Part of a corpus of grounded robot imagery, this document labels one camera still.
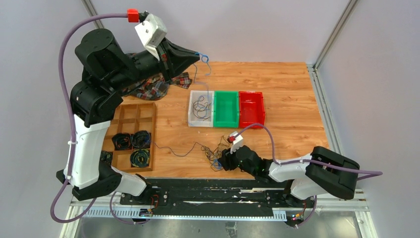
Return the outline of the left aluminium frame post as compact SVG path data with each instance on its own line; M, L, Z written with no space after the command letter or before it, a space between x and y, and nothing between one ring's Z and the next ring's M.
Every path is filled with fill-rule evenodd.
M96 16L98 14L91 0L81 0L81 3L83 4L89 16ZM95 20L93 23L98 29L104 28L101 20Z

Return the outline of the red plastic bin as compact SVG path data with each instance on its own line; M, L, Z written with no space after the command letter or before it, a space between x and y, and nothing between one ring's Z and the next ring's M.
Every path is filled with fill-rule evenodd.
M239 128L265 123L265 107L262 92L239 91Z

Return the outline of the wooden compartment tray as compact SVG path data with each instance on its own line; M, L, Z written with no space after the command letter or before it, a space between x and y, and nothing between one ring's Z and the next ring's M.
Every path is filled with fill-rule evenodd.
M100 160L127 173L152 171L156 114L155 103L119 106L105 133Z

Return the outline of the aluminium frame post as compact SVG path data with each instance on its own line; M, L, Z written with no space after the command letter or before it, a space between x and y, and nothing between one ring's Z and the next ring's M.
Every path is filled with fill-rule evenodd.
M336 39L338 38L340 32L344 28L345 24L349 20L352 12L354 11L355 7L359 3L358 0L349 0L341 13L339 19L337 20L332 32L330 33L327 41L325 42L324 46L322 47L318 57L316 58L313 69L318 70L322 65L323 61L325 60L327 54L329 53L330 49L332 48L333 44L335 43Z
M81 0L81 3L83 4L89 16L96 16L98 14L91 0ZM104 28L101 20L95 20L93 23L98 29Z

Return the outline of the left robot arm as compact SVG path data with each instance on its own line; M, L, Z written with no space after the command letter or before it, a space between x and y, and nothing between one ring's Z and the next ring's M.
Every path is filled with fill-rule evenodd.
M75 155L56 177L62 184L72 185L78 200L121 192L132 195L140 205L150 202L151 185L141 175L122 172L101 161L100 155L106 131L129 87L157 74L171 80L200 59L197 52L167 39L158 45L157 52L157 57L148 51L128 56L107 29L90 31L75 48L83 65L82 79L70 93Z

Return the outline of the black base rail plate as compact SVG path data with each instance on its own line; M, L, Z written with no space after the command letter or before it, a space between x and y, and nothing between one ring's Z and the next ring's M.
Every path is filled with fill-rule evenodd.
M131 205L153 213L154 217L197 218L283 218L281 210L309 211L314 199L292 198L285 182L249 179L150 178L151 187L140 197L121 194L118 205Z

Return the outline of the white plastic bin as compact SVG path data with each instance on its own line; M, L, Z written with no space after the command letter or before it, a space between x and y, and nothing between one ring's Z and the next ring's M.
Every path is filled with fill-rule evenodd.
M189 127L213 127L214 91L190 91L188 106Z

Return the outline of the right aluminium frame post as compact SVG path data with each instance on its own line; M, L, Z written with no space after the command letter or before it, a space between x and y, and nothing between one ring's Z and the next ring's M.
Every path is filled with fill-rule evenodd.
M318 57L316 58L313 69L318 70L322 65L323 61L325 60L327 54L329 53L330 49L332 48L333 44L335 43L336 39L338 38L340 32L344 28L345 24L349 20L352 12L354 11L355 7L359 3L358 0L349 0L341 13L339 19L337 20L332 32L330 33L327 41L325 42L324 46L322 47Z

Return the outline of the green plastic bin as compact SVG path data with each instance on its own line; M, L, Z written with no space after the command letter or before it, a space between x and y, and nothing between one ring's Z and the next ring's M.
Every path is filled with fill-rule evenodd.
M238 91L214 92L214 127L239 127L239 93Z

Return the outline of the plaid cloth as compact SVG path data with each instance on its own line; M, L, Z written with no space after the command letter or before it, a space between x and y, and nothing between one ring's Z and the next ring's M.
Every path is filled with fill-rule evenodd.
M187 72L181 73L169 82L166 82L160 73L124 89L123 93L126 96L134 96L142 100L157 101L167 95L170 85L188 89L191 84L192 79Z

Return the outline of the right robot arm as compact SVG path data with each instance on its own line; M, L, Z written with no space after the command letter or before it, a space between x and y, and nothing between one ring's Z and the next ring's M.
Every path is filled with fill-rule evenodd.
M304 156L275 163L263 159L248 146L231 153L222 151L217 159L226 171L240 169L262 183L288 182L284 202L297 206L308 197L329 193L337 198L354 198L360 165L325 147L316 146Z

